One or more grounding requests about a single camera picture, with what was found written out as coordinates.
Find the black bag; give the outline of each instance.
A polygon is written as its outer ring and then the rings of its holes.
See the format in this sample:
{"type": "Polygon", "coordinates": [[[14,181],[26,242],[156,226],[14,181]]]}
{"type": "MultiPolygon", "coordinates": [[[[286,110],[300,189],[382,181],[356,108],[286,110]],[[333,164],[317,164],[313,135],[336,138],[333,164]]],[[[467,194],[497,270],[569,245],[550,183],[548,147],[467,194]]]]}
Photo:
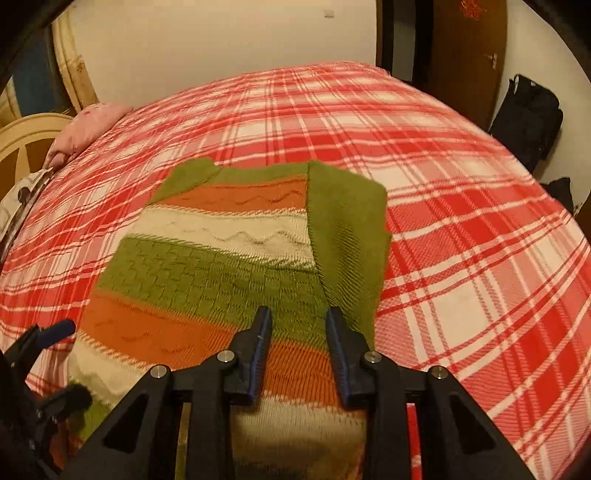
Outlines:
{"type": "Polygon", "coordinates": [[[515,75],[489,133],[531,173],[556,141],[564,116],[559,106],[550,90],[515,75]]]}
{"type": "Polygon", "coordinates": [[[548,195],[562,203],[563,207],[571,215],[574,215],[573,195],[570,193],[570,178],[562,177],[561,179],[551,181],[549,184],[540,183],[540,185],[543,186],[548,195]]]}

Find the white wall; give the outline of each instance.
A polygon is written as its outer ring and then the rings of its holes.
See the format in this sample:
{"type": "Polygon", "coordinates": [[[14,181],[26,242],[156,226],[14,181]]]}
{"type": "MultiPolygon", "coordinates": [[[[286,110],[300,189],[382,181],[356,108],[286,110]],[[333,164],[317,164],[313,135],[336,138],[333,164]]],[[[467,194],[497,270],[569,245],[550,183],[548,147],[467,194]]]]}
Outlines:
{"type": "Polygon", "coordinates": [[[571,178],[574,204],[591,189],[591,83],[555,30],[522,0],[507,0],[505,67],[497,109],[509,78],[521,73],[552,90],[560,100],[564,122],[556,147],[534,176],[545,183],[571,178]]]}
{"type": "Polygon", "coordinates": [[[245,72],[375,64],[375,0],[77,0],[70,18],[98,98],[133,106],[245,72]]]}

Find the black backpack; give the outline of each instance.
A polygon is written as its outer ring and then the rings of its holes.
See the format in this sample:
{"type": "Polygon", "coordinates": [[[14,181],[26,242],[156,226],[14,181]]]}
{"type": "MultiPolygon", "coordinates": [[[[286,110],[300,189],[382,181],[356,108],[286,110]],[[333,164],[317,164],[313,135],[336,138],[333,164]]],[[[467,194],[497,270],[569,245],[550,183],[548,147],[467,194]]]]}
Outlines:
{"type": "Polygon", "coordinates": [[[523,75],[509,80],[509,91],[489,133],[532,173],[558,136],[563,113],[555,94],[523,75]]]}

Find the knitted sweater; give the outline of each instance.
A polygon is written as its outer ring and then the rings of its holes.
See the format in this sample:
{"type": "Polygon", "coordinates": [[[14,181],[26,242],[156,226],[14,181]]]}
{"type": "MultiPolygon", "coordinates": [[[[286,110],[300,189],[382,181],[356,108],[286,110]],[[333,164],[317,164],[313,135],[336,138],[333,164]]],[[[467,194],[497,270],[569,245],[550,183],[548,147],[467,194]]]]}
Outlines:
{"type": "Polygon", "coordinates": [[[317,161],[176,167],[121,240],[80,322],[69,374],[94,398],[81,439],[151,365],[201,363],[267,305],[261,403],[232,411],[238,478],[354,474],[364,416],[339,406],[324,316],[340,306],[372,344],[385,207],[382,186],[317,161]]]}

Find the bed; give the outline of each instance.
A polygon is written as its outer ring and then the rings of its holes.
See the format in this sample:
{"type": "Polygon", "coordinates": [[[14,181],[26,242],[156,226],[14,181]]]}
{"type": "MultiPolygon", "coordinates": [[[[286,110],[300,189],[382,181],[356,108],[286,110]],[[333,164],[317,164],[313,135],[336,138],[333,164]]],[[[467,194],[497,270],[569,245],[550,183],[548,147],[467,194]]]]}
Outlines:
{"type": "MultiPolygon", "coordinates": [[[[142,206],[197,156],[317,158],[383,184],[392,242],[377,350],[448,367],[538,479],[560,476],[591,430],[589,244],[501,144],[364,64],[244,74],[124,117],[29,214],[0,275],[0,348],[35,323],[78,321],[142,206]]],[[[73,341],[42,354],[33,389],[66,383],[73,341]]]]}

